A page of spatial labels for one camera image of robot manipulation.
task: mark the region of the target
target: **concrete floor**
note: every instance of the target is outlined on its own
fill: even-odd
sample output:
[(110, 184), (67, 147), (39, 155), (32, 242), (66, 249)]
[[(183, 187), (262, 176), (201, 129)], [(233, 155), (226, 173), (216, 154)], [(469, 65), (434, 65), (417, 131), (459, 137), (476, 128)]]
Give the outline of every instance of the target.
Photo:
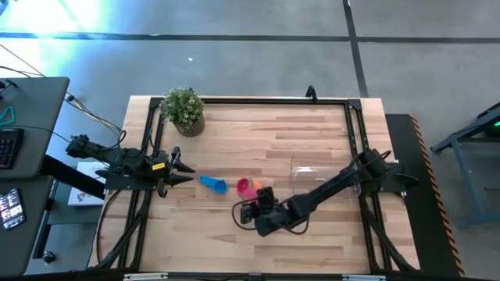
[[(351, 0), (358, 36), (500, 37), (495, 0)], [(11, 1), (0, 32), (346, 36), (341, 0)], [(0, 39), (48, 76), (68, 76), (70, 93), (94, 114), (121, 125), (132, 94), (161, 94), (188, 85), (203, 94), (302, 96), (313, 84), (322, 97), (359, 97), (348, 42), (78, 41)], [(368, 93), (387, 113), (414, 113), (427, 146), (465, 126), (498, 102), (500, 44), (359, 44)], [(30, 70), (0, 49), (0, 64)], [(0, 76), (15, 76), (1, 72)], [(112, 144), (104, 126), (63, 105), (55, 131), (86, 133)], [(65, 163), (65, 144), (48, 153)], [(500, 224), (456, 229), (469, 198), (450, 151), (431, 157), (466, 274), (500, 279)], [(73, 235), (57, 243), (64, 231)], [(32, 262), (27, 272), (84, 268), (93, 228), (52, 231), (48, 248), (60, 260)], [(71, 263), (64, 256), (78, 256)]]

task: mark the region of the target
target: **wooden table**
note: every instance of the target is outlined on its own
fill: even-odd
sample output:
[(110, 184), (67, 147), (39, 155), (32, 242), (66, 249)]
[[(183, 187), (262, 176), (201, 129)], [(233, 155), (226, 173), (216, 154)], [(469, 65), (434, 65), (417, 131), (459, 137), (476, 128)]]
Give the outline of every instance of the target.
[[(123, 124), (127, 137), (122, 147), (141, 146), (149, 100), (149, 96), (130, 97)], [(379, 151), (391, 149), (381, 100), (362, 99), (362, 110), (370, 147)], [(260, 237), (256, 231), (237, 228), (230, 216), (232, 205), (241, 200), (235, 183), (243, 176), (272, 186), (283, 200), (293, 194), (289, 180), (292, 159), (294, 166), (330, 166), (338, 170), (345, 167), (351, 153), (341, 106), (205, 105), (204, 115), (206, 128), (198, 137), (182, 137), (171, 123), (166, 124), (161, 149), (168, 151), (180, 146), (181, 160), (197, 171), (195, 179), (203, 174), (223, 178), (230, 190), (216, 195), (192, 180), (169, 190), (166, 198), (154, 194), (141, 271), (370, 271), (357, 198), (332, 197), (325, 201), (312, 213), (309, 230), (301, 236), (278, 230)], [(153, 124), (158, 118), (156, 111)], [(102, 256), (123, 232), (130, 194), (122, 192), (108, 210), (101, 233)], [(408, 262), (418, 268), (402, 199), (395, 194), (380, 194), (380, 202), (388, 236)], [(134, 243), (133, 237), (128, 261)], [(374, 244), (382, 266), (377, 238)], [(95, 261), (94, 251), (90, 265)]]

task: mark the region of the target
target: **transparent tray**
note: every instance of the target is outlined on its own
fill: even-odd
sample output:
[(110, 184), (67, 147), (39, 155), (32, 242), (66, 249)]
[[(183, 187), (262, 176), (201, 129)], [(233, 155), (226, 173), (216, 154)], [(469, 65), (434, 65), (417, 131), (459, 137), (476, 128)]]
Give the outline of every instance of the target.
[[(294, 194), (304, 194), (316, 189), (338, 174), (338, 168), (334, 167), (294, 167), (290, 172), (291, 188)], [(347, 199), (358, 197), (361, 187), (357, 184), (345, 188), (335, 194), (331, 199)]]

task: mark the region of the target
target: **phone screen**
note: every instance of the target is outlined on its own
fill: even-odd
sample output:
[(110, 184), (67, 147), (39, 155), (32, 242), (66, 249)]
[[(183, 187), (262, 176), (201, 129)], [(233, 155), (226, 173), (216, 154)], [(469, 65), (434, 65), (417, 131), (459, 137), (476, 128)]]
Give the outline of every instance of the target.
[(4, 230), (12, 229), (24, 222), (23, 206), (16, 188), (11, 189), (7, 194), (0, 195), (0, 212)]

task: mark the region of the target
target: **keyboard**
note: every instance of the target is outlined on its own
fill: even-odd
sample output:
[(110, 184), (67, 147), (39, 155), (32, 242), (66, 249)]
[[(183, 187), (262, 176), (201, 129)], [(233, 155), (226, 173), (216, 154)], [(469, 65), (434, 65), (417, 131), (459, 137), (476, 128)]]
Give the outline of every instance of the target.
[(0, 129), (0, 169), (13, 168), (23, 135), (23, 129)]

